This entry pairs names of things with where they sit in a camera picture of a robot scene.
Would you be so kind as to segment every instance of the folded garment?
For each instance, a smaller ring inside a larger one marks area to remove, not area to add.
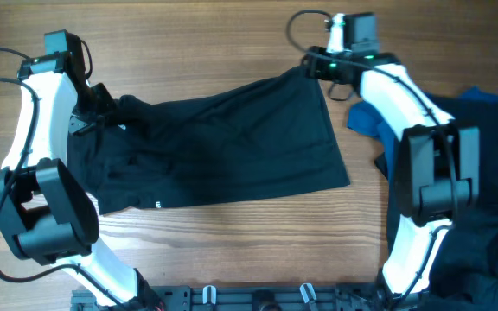
[[[445,236],[431,266],[430,299],[420,310],[498,310],[498,96],[476,88],[463,97],[430,99],[455,119],[480,129],[480,198]],[[397,145],[381,115],[369,103],[359,103],[349,112],[348,127],[384,143],[385,156],[376,164],[391,180]],[[391,200],[391,189],[389,197],[386,223],[391,250],[400,212]]]
[[[101,214],[349,184],[322,90],[300,67],[208,98],[117,103],[119,126],[68,139],[68,168]]]

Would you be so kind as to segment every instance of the tabletop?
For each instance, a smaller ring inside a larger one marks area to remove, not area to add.
[[[43,55],[43,34],[67,29],[93,57],[92,83],[117,98],[200,98],[277,76],[301,54],[284,37],[296,11],[372,11],[382,51],[404,62],[427,92],[456,96],[470,86],[498,92],[498,2],[161,0],[158,2],[0,0],[0,46]],[[297,22],[305,46],[327,44],[321,17]],[[0,76],[20,60],[0,54]],[[340,96],[350,91],[338,88]],[[137,210],[100,216],[101,237],[153,285],[252,286],[370,282],[387,259],[388,185],[374,166],[382,147],[346,128],[349,103],[328,100],[351,185],[271,200]],[[0,165],[21,105],[0,84]],[[0,236],[0,266],[13,276],[46,269],[19,261]],[[40,281],[0,281],[0,309],[68,309],[78,283],[64,273]]]

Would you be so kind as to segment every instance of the black cloth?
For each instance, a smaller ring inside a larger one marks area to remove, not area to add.
[[[208,98],[118,101],[119,126],[68,139],[67,166],[99,203],[180,207],[349,184],[322,90],[300,67]]]
[[[498,103],[431,100],[456,120],[479,127],[480,198],[445,236],[430,271],[431,296],[420,310],[498,310]],[[376,161],[386,175],[383,163]],[[388,237],[395,237],[399,215],[390,201]]]

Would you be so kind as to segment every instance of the wooden surface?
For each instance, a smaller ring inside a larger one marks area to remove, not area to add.
[[[114,97],[160,103],[224,92],[295,66],[301,55],[287,44],[284,25],[298,10],[370,10],[382,49],[396,53],[424,90],[457,95],[479,85],[498,92],[498,2],[97,2],[0,5],[0,46],[42,55],[43,34],[67,29],[90,46],[92,82],[104,82]],[[305,45],[327,42],[321,17],[305,17],[295,31]],[[15,76],[18,64],[0,54],[0,75]],[[0,163],[20,104],[17,87],[0,85]],[[100,217],[102,238],[155,285],[372,281],[386,260],[387,184],[373,166],[381,146],[345,128],[347,106],[329,102],[351,186],[219,206],[128,209]],[[13,276],[41,270],[13,258],[1,237],[0,266]],[[0,281],[0,309],[67,309],[77,288],[63,273],[29,284]]]

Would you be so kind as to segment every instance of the fabric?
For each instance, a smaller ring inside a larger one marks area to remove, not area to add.
[[[349,184],[322,90],[299,67],[208,98],[118,100],[121,126],[68,139],[99,213],[303,194]]]
[[[498,96],[474,88],[463,99],[430,98],[457,120],[473,122],[480,129],[480,199],[446,235],[431,267],[431,296],[420,310],[498,310]],[[373,109],[368,103],[355,107],[349,112],[350,127],[389,142],[393,132],[381,127],[385,122],[379,113],[366,114]],[[396,148],[388,146],[383,160],[376,160],[390,180]],[[398,225],[399,210],[390,201],[390,250]]]

